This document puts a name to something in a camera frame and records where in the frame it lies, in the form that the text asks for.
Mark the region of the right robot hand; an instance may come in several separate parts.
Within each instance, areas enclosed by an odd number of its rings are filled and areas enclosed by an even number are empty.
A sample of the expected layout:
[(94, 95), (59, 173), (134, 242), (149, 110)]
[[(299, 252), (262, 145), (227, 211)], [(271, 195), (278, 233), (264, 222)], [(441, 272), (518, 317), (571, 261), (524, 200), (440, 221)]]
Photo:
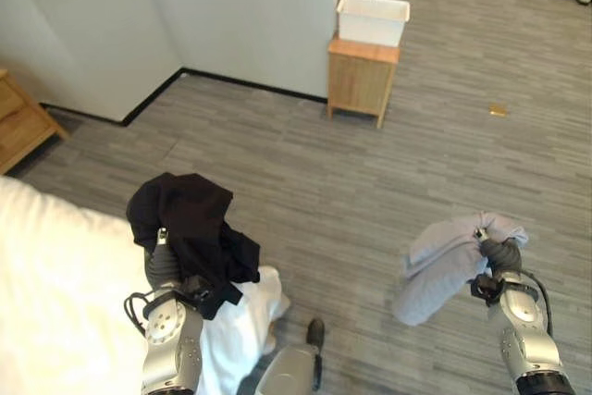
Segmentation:
[(522, 272), (521, 251), (514, 238), (497, 242), (487, 235), (484, 228), (477, 228), (474, 237), (479, 252), (487, 259), (486, 268), (491, 270), (492, 277), (502, 272)]

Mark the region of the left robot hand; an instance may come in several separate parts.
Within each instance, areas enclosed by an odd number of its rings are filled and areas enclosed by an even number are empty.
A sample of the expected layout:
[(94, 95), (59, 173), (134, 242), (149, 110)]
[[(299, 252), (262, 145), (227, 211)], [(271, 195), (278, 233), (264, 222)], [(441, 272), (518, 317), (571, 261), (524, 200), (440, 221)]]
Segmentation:
[(157, 230), (154, 248), (145, 250), (144, 272), (153, 290), (181, 286), (179, 258), (169, 245), (166, 228)]

